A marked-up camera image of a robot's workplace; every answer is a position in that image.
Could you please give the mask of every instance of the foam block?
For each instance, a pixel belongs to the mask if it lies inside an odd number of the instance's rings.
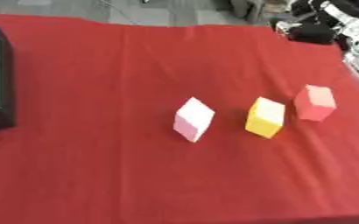
[[[245,129],[271,138],[280,131],[285,120],[285,105],[258,97],[251,107]]]
[[[295,97],[295,108],[299,119],[321,122],[335,109],[332,91],[328,87],[306,85]]]
[[[177,111],[174,129],[188,141],[195,143],[209,127],[214,114],[212,109],[192,97]]]

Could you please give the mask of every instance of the floor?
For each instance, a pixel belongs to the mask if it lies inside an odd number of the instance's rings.
[[[0,0],[0,13],[86,18],[137,25],[245,25],[229,0]]]

